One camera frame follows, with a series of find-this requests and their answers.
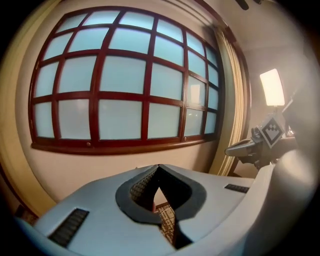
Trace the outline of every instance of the frosted glass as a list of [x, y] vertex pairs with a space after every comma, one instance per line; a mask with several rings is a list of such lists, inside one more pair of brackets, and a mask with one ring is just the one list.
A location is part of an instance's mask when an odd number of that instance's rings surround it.
[[61, 138], [90, 139], [89, 100], [61, 100], [58, 105]]
[[206, 58], [212, 62], [215, 66], [217, 65], [217, 59], [216, 59], [216, 55], [214, 54], [214, 52], [212, 50], [210, 50], [208, 47], [205, 48], [206, 50]]
[[205, 134], [213, 134], [215, 132], [216, 118], [217, 118], [216, 113], [208, 112], [206, 114], [206, 121], [205, 121], [205, 128], [204, 128]]
[[39, 76], [35, 86], [36, 97], [52, 94], [57, 67], [58, 62], [54, 62], [52, 64], [43, 66], [40, 69]]
[[193, 136], [201, 134], [203, 111], [187, 108], [184, 136]]
[[179, 66], [184, 65], [184, 49], [180, 45], [159, 36], [155, 38], [153, 55]]
[[193, 35], [186, 33], [186, 43], [190, 48], [194, 49], [202, 56], [205, 56], [205, 50], [204, 46], [202, 45], [202, 42], [195, 38]]
[[206, 77], [206, 63], [199, 56], [195, 55], [193, 52], [188, 51], [188, 63], [189, 70], [202, 76]]
[[150, 34], [142, 31], [117, 28], [110, 42], [110, 49], [148, 53]]
[[107, 56], [102, 69], [100, 90], [142, 94], [145, 71], [145, 60]]
[[218, 91], [209, 86], [208, 108], [218, 109]]
[[154, 17], [141, 14], [141, 13], [128, 11], [125, 13], [125, 15], [123, 16], [123, 18], [120, 20], [119, 23], [151, 30], [154, 24]]
[[59, 93], [89, 91], [96, 56], [67, 59], [60, 78]]
[[206, 84], [204, 82], [189, 76], [188, 79], [188, 100], [189, 104], [205, 105], [206, 101]]
[[93, 24], [111, 24], [118, 16], [118, 10], [96, 11], [84, 22], [84, 26]]
[[76, 33], [69, 49], [70, 52], [100, 49], [109, 28], [92, 28]]
[[35, 105], [35, 127], [38, 137], [54, 138], [51, 102]]
[[141, 138], [142, 102], [99, 100], [99, 134], [102, 140]]
[[150, 103], [148, 139], [178, 136], [181, 107]]
[[49, 44], [43, 59], [46, 60], [61, 55], [64, 52], [71, 35], [72, 33], [68, 33], [54, 38]]
[[162, 19], [159, 19], [158, 26], [156, 27], [156, 31], [164, 35], [167, 35], [173, 39], [176, 39], [180, 42], [183, 41], [181, 29]]
[[80, 14], [74, 17], [70, 17], [67, 18], [64, 23], [62, 23], [62, 25], [58, 28], [58, 30], [56, 32], [60, 32], [60, 31], [64, 31], [64, 30], [68, 30], [68, 29], [73, 29], [75, 27], [78, 27], [80, 25], [80, 23], [82, 22], [82, 20], [86, 17], [86, 13], [85, 14]]
[[182, 72], [153, 63], [150, 95], [181, 101], [182, 88]]
[[209, 81], [213, 83], [215, 86], [219, 86], [218, 71], [216, 71], [211, 65], [208, 65], [208, 71], [209, 71]]

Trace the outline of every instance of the red wooden window frame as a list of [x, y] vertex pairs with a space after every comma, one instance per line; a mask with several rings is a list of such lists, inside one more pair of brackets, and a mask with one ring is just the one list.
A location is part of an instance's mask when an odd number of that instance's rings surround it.
[[[93, 12], [97, 11], [120, 11], [116, 19], [112, 24], [94, 24], [83, 26], [86, 19]], [[146, 14], [154, 17], [153, 27], [151, 30], [136, 27], [133, 25], [124, 25], [119, 24], [121, 18], [126, 12], [135, 12]], [[67, 19], [73, 16], [80, 14], [87, 14], [79, 26], [75, 28], [70, 28], [57, 32], [57, 29], [60, 25]], [[157, 32], [157, 24], [159, 19], [169, 22], [182, 30], [183, 42], [175, 40], [165, 34]], [[89, 49], [89, 50], [80, 50], [74, 52], [68, 52], [68, 49], [71, 46], [73, 39], [76, 36], [76, 33], [84, 29], [92, 28], [109, 28], [103, 42], [101, 49]], [[127, 28], [137, 31], [145, 31], [150, 33], [150, 43], [147, 54], [133, 52], [128, 50], [119, 50], [119, 49], [109, 49], [109, 44], [111, 42], [112, 36], [116, 28]], [[71, 38], [69, 39], [63, 53], [58, 56], [51, 57], [49, 59], [43, 60], [46, 50], [49, 43], [52, 39], [73, 32]], [[198, 40], [202, 42], [204, 48], [204, 56], [188, 47], [187, 45], [187, 32]], [[183, 47], [183, 66], [179, 66], [170, 61], [158, 58], [154, 56], [155, 40], [156, 36], [167, 39], [177, 45]], [[213, 40], [215, 41], [215, 47], [217, 48], [217, 42], [214, 34], [212, 33]], [[213, 68], [218, 71], [218, 86], [209, 82], [209, 71], [208, 65], [210, 62], [207, 60], [207, 50], [206, 47], [210, 48], [211, 51], [215, 53], [218, 67], [210, 64]], [[205, 78], [197, 75], [196, 73], [189, 70], [188, 67], [188, 51], [193, 52], [198, 57], [205, 61]], [[59, 80], [62, 73], [62, 69], [66, 59], [83, 57], [83, 56], [97, 56], [95, 65], [93, 68], [90, 91], [73, 91], [73, 92], [63, 92], [58, 93]], [[103, 70], [103, 64], [106, 56], [123, 56], [131, 57], [136, 59], [141, 59], [146, 61], [145, 68], [145, 77], [143, 85], [143, 94], [128, 93], [128, 92], [114, 92], [114, 91], [99, 91], [100, 80]], [[56, 70], [53, 91], [51, 95], [45, 95], [40, 97], [35, 97], [36, 91], [36, 81], [39, 75], [40, 68], [58, 62], [58, 67]], [[152, 75], [152, 65], [153, 63], [158, 63], [163, 66], [178, 70], [183, 72], [183, 88], [182, 88], [182, 100], [158, 97], [150, 95], [151, 89], [151, 75]], [[195, 77], [196, 79], [205, 83], [206, 86], [206, 96], [205, 96], [205, 106], [200, 105], [190, 105], [187, 103], [187, 93], [188, 93], [188, 78], [189, 76]], [[218, 108], [212, 109], [208, 108], [208, 97], [209, 97], [209, 87], [214, 88], [218, 91]], [[75, 99], [89, 99], [89, 128], [91, 139], [62, 139], [60, 133], [59, 125], [59, 110], [58, 104], [61, 100], [75, 100]], [[128, 100], [128, 101], [140, 101], [142, 102], [142, 120], [141, 120], [141, 139], [123, 139], [123, 140], [104, 140], [99, 139], [99, 120], [98, 120], [98, 104], [100, 99], [113, 99], [113, 100]], [[51, 114], [52, 114], [52, 126], [54, 138], [39, 137], [37, 136], [37, 129], [35, 123], [35, 104], [51, 102]], [[180, 122], [179, 130], [177, 137], [171, 138], [154, 138], [148, 139], [148, 121], [149, 121], [149, 103], [158, 103], [171, 106], [181, 107], [180, 112]], [[221, 134], [222, 121], [224, 115], [224, 103], [225, 103], [225, 90], [224, 90], [224, 71], [222, 66], [221, 56], [218, 50], [214, 49], [211, 45], [205, 42], [201, 37], [192, 32], [190, 29], [184, 25], [162, 16], [160, 14], [132, 8], [132, 7], [123, 7], [123, 6], [100, 6], [92, 7], [81, 10], [76, 10], [70, 13], [65, 14], [61, 20], [56, 24], [48, 38], [46, 39], [39, 56], [37, 58], [29, 91], [29, 127], [32, 138], [31, 147], [34, 149], [66, 153], [66, 154], [82, 154], [82, 155], [117, 155], [117, 154], [133, 154], [133, 153], [143, 153], [159, 150], [174, 149], [184, 146], [195, 145], [207, 141], [213, 141], [219, 138]], [[202, 127], [201, 134], [195, 136], [184, 136], [185, 124], [186, 124], [186, 114], [187, 108], [202, 110]], [[214, 133], [205, 134], [207, 112], [216, 113], [216, 124]]]

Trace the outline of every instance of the vent grille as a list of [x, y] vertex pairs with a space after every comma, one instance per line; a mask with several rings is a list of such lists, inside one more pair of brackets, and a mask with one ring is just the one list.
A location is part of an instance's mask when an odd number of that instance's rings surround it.
[[224, 187], [227, 190], [233, 190], [241, 193], [247, 193], [249, 190], [249, 187], [246, 186], [238, 186], [238, 185], [233, 185], [233, 184], [228, 184]]
[[86, 210], [78, 208], [73, 210], [48, 238], [62, 247], [67, 247], [88, 214]]

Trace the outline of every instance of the wooden trim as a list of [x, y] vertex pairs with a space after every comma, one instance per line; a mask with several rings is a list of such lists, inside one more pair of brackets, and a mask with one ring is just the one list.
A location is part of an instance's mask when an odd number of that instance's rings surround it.
[[[95, 24], [95, 25], [86, 25], [84, 26], [84, 23], [86, 19], [89, 18], [89, 16], [94, 11], [101, 11], [101, 10], [119, 10], [119, 14], [115, 18], [114, 22], [112, 24]], [[141, 27], [136, 27], [132, 25], [125, 25], [120, 24], [121, 18], [125, 15], [127, 11], [134, 11], [142, 14], [148, 14], [152, 15], [154, 17], [152, 29], [146, 29]], [[78, 15], [78, 14], [86, 14], [85, 18], [81, 21], [80, 25], [67, 29], [65, 31], [61, 31], [55, 34], [55, 31], [59, 29], [59, 26], [62, 24], [62, 22], [72, 15]], [[167, 35], [161, 34], [157, 32], [157, 25], [158, 20], [162, 19], [167, 22], [170, 22], [179, 28], [181, 28], [182, 35], [183, 35], [183, 42], [180, 42], [178, 40], [175, 40]], [[101, 49], [89, 49], [89, 50], [80, 50], [80, 51], [74, 51], [74, 52], [68, 52], [74, 38], [77, 36], [77, 33], [83, 29], [94, 29], [94, 28], [109, 28], [108, 32], [105, 35], [105, 38], [102, 42]], [[111, 39], [116, 31], [117, 28], [124, 28], [124, 29], [130, 29], [130, 30], [137, 30], [142, 31], [146, 33], [150, 33], [150, 42], [148, 47], [147, 54], [139, 53], [139, 52], [133, 52], [129, 50], [121, 50], [121, 49], [110, 49], [109, 45], [111, 42]], [[66, 149], [61, 149], [61, 151], [68, 151], [69, 154], [72, 154], [73, 151], [75, 154], [78, 154], [79, 151], [81, 151], [81, 154], [88, 154], [88, 151], [96, 152], [97, 154], [100, 154], [100, 152], [105, 152], [108, 154], [113, 154], [115, 151], [114, 148], [116, 147], [144, 147], [149, 145], [155, 145], [159, 144], [160, 149], [166, 149], [164, 147], [164, 144], [172, 144], [177, 142], [189, 142], [189, 141], [208, 141], [213, 140], [213, 136], [205, 136], [205, 125], [206, 125], [206, 118], [207, 118], [207, 111], [218, 113], [220, 109], [209, 109], [208, 108], [208, 93], [209, 93], [209, 86], [215, 88], [217, 91], [221, 91], [218, 86], [215, 86], [211, 84], [208, 81], [209, 78], [209, 71], [208, 71], [208, 63], [207, 55], [202, 56], [195, 50], [191, 49], [187, 45], [187, 32], [192, 34], [194, 37], [196, 37], [198, 40], [202, 42], [202, 46], [204, 49], [204, 52], [206, 53], [206, 47], [210, 48], [213, 52], [217, 53], [215, 49], [213, 49], [207, 42], [205, 42], [202, 38], [200, 38], [198, 35], [196, 35], [194, 32], [189, 30], [187, 27], [168, 19], [164, 16], [161, 16], [159, 14], [156, 14], [154, 12], [140, 10], [136, 8], [131, 7], [119, 7], [119, 6], [104, 6], [104, 7], [94, 7], [94, 8], [87, 8], [82, 10], [77, 10], [71, 13], [65, 14], [62, 19], [58, 22], [58, 24], [54, 27], [53, 31], [50, 33], [49, 37], [46, 40], [46, 44], [42, 47], [40, 55], [38, 57], [38, 62], [36, 65], [36, 68], [33, 72], [31, 87], [30, 87], [30, 98], [29, 98], [29, 117], [30, 120], [30, 130], [31, 133], [33, 133], [32, 136], [32, 145], [34, 148], [46, 150], [49, 151], [58, 151], [58, 147], [67, 147]], [[46, 49], [51, 42], [52, 38], [55, 38], [61, 35], [65, 35], [67, 33], [72, 33], [63, 53], [59, 56], [54, 56], [52, 58], [43, 60], [43, 57], [45, 55]], [[154, 49], [155, 49], [155, 41], [156, 37], [162, 37], [166, 40], [169, 40], [170, 42], [173, 42], [174, 44], [177, 44], [181, 47], [183, 47], [183, 66], [179, 66], [175, 63], [172, 63], [170, 61], [167, 61], [165, 59], [159, 58], [154, 56]], [[188, 67], [188, 51], [193, 52], [197, 56], [199, 56], [201, 59], [205, 62], [205, 78], [201, 77], [200, 75], [189, 71]], [[66, 59], [69, 58], [78, 58], [82, 56], [96, 56], [96, 61], [94, 64], [93, 72], [92, 72], [92, 78], [91, 78], [91, 85], [90, 85], [90, 91], [74, 91], [74, 92], [66, 92], [66, 93], [59, 93], [59, 82], [61, 73], [63, 70], [64, 63], [66, 62]], [[103, 72], [103, 65], [105, 62], [105, 58], [108, 56], [121, 56], [126, 58], [134, 58], [134, 59], [141, 59], [146, 62], [145, 65], [145, 74], [144, 74], [144, 84], [143, 84], [143, 94], [137, 94], [137, 93], [126, 93], [126, 92], [115, 92], [115, 91], [100, 91], [100, 82]], [[58, 67], [53, 83], [53, 92], [52, 95], [46, 95], [41, 97], [33, 97], [35, 93], [35, 82], [37, 79], [37, 76], [39, 74], [39, 67], [43, 67], [45, 65], [49, 65], [51, 63], [58, 62]], [[182, 100], [176, 100], [176, 99], [170, 99], [170, 98], [164, 98], [159, 96], [153, 96], [150, 95], [151, 90], [151, 77], [152, 77], [152, 66], [153, 63], [157, 63], [175, 70], [178, 70], [182, 72], [183, 74], [183, 89], [182, 89]], [[187, 104], [187, 98], [188, 98], [188, 77], [192, 76], [203, 83], [205, 83], [205, 106], [196, 105], [196, 104]], [[90, 128], [90, 137], [89, 140], [74, 140], [74, 139], [61, 139], [61, 132], [60, 132], [60, 125], [59, 125], [59, 101], [62, 100], [75, 100], [75, 99], [89, 99], [89, 128]], [[124, 139], [124, 140], [101, 140], [99, 139], [99, 117], [98, 117], [98, 111], [99, 111], [99, 100], [105, 99], [105, 100], [124, 100], [124, 101], [140, 101], [142, 102], [142, 116], [141, 116], [141, 137], [136, 140], [130, 140], [130, 139]], [[54, 139], [52, 138], [44, 138], [44, 137], [37, 137], [37, 131], [35, 128], [35, 104], [44, 103], [44, 102], [51, 102], [51, 115], [52, 115], [52, 126], [53, 126], [53, 133], [54, 133]], [[178, 127], [178, 137], [177, 138], [162, 138], [162, 139], [148, 139], [148, 124], [149, 124], [149, 105], [150, 103], [157, 103], [157, 104], [164, 104], [164, 105], [171, 105], [171, 106], [178, 106], [181, 107], [180, 112], [180, 119], [179, 119], [179, 127]], [[185, 129], [185, 123], [186, 123], [186, 113], [187, 113], [187, 107], [191, 109], [201, 110], [204, 111], [203, 118], [202, 118], [202, 128], [201, 128], [201, 135], [197, 136], [189, 136], [184, 137], [184, 129]], [[74, 148], [80, 147], [81, 150], [74, 150]], [[97, 150], [96, 148], [101, 147], [108, 147], [112, 148], [110, 150]], [[130, 150], [119, 150], [119, 152], [132, 152], [134, 149]]]
[[197, 144], [202, 144], [212, 141], [212, 139], [199, 139], [180, 142], [167, 143], [167, 144], [150, 144], [145, 146], [129, 146], [129, 147], [61, 147], [52, 145], [41, 145], [33, 142], [31, 147], [37, 150], [50, 151], [62, 154], [72, 155], [128, 155], [139, 154], [148, 152], [157, 152], [162, 150], [173, 150], [183, 147], [189, 147]]
[[[187, 45], [187, 32], [182, 31], [183, 38], [183, 66], [186, 70], [189, 70], [189, 61], [188, 61], [188, 45]], [[180, 141], [184, 142], [187, 140], [185, 136], [185, 126], [187, 118], [187, 100], [188, 100], [188, 82], [189, 74], [187, 72], [183, 73], [183, 88], [182, 88], [182, 100], [183, 108], [180, 116], [180, 126], [179, 126], [179, 137]]]
[[[151, 91], [151, 76], [152, 76], [152, 66], [153, 66], [152, 59], [155, 52], [158, 20], [159, 20], [158, 18], [155, 18], [153, 20], [149, 48], [148, 48], [148, 58], [145, 65], [143, 94], [147, 98], [150, 97], [150, 91]], [[142, 104], [141, 140], [144, 142], [148, 139], [149, 106], [150, 106], [149, 100], [145, 100]]]

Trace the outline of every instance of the wall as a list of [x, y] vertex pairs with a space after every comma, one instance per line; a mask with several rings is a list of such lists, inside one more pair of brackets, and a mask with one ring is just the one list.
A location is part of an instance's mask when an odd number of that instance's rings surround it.
[[[244, 11], [234, 0], [205, 1], [229, 25], [248, 64], [252, 100], [250, 137], [251, 128], [273, 111], [273, 107], [266, 106], [260, 74], [278, 70], [288, 103], [297, 86], [320, 83], [319, 66], [303, 30], [277, 3], [264, 1], [259, 5], [248, 0], [249, 10]], [[257, 170], [252, 164], [239, 163], [235, 173], [254, 178]]]
[[[162, 2], [159, 6], [154, 4], [155, 1], [135, 1], [132, 3], [123, 0], [67, 0], [60, 3], [45, 19], [25, 52], [19, 71], [15, 99], [17, 130], [28, 164], [41, 186], [56, 202], [64, 199], [88, 182], [116, 175], [136, 167], [163, 163], [199, 172], [209, 171], [215, 155], [217, 141], [159, 152], [112, 156], [59, 154], [30, 147], [32, 141], [28, 121], [28, 94], [31, 76], [45, 39], [63, 14], [92, 6], [133, 6], [166, 15], [192, 28], [200, 36], [206, 37], [201, 22], [195, 22], [193, 18], [186, 16], [186, 14], [183, 15], [183, 13], [177, 15], [177, 11], [168, 8], [165, 2]], [[157, 205], [163, 203], [165, 199], [162, 194], [157, 193], [155, 200]]]

